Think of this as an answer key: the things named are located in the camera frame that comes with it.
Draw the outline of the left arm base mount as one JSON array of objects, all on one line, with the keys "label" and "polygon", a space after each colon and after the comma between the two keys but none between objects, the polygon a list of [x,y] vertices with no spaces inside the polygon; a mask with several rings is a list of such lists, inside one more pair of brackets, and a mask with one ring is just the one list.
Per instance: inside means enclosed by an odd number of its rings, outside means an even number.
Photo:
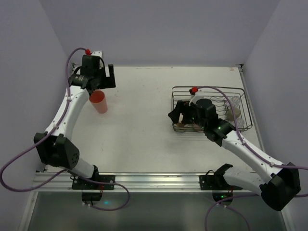
[{"label": "left arm base mount", "polygon": [[73,190],[113,190],[115,175],[98,175],[93,181],[97,181],[103,184],[92,183],[87,180],[83,180],[77,176],[71,176]]}]

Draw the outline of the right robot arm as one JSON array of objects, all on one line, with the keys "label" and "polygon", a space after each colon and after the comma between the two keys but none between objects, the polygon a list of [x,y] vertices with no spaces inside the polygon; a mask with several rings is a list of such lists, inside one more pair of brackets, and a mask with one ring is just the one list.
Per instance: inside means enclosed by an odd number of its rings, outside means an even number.
[{"label": "right robot arm", "polygon": [[200,127],[210,141],[235,154],[256,173],[243,173],[231,164],[224,164],[214,172],[216,185],[249,190],[276,211],[281,211],[300,192],[299,172],[295,166],[285,165],[252,145],[235,126],[219,118],[210,99],[194,103],[178,101],[168,117],[174,124],[182,122]]}]

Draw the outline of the pink plastic tumbler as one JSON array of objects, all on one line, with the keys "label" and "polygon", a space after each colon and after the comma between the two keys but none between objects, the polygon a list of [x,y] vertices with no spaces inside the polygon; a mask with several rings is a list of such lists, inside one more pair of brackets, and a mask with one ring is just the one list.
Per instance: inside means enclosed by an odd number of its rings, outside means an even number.
[{"label": "pink plastic tumbler", "polygon": [[104,114],[107,112],[107,102],[105,93],[101,90],[94,91],[89,97],[89,101],[94,106],[96,111],[100,114]]}]

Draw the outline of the pink ceramic mug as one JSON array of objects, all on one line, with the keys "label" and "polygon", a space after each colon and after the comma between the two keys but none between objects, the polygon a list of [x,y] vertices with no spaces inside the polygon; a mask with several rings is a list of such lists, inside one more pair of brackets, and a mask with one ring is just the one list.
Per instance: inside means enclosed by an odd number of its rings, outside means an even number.
[{"label": "pink ceramic mug", "polygon": [[177,132],[202,132],[203,129],[196,124],[184,124],[182,122],[175,124],[175,131]]}]

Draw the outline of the clear glass cup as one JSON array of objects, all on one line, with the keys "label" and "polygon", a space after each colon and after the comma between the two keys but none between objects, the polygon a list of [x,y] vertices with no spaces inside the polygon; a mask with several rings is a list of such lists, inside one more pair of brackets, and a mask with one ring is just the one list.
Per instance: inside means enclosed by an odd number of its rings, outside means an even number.
[{"label": "clear glass cup", "polygon": [[242,118],[237,118],[236,125],[238,126],[238,128],[243,128],[245,125],[245,121]]},{"label": "clear glass cup", "polygon": [[233,107],[237,107],[241,103],[241,97],[240,96],[233,96],[233,97],[231,97],[230,102],[231,102],[231,105]]}]

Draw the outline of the olive ceramic cup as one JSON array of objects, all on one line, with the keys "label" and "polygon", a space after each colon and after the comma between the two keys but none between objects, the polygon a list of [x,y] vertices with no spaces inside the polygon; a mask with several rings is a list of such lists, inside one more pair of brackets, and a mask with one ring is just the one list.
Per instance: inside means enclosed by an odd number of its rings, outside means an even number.
[{"label": "olive ceramic cup", "polygon": [[235,115],[235,118],[240,117],[240,115],[241,115],[240,109],[239,108],[234,108],[232,110],[231,108],[228,108],[227,112],[226,112],[227,119],[229,121],[234,121],[234,115]]}]

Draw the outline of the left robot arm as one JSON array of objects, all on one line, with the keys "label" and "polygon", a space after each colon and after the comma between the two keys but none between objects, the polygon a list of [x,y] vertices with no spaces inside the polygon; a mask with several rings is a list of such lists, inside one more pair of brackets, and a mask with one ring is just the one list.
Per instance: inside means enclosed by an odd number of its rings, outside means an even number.
[{"label": "left robot arm", "polygon": [[72,134],[79,114],[96,90],[115,88],[114,66],[105,66],[102,52],[95,51],[82,57],[68,78],[63,101],[50,125],[43,133],[36,133],[34,143],[42,163],[66,169],[72,175],[96,180],[98,168],[80,157],[72,143]]}]

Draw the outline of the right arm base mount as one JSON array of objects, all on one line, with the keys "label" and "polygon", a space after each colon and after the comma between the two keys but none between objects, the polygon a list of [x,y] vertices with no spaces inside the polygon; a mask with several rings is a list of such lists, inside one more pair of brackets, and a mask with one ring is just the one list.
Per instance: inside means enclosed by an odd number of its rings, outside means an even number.
[{"label": "right arm base mount", "polygon": [[213,170],[209,170],[205,174],[199,175],[199,185],[200,189],[203,191],[242,190],[241,187],[229,185],[222,175],[215,173]]}]

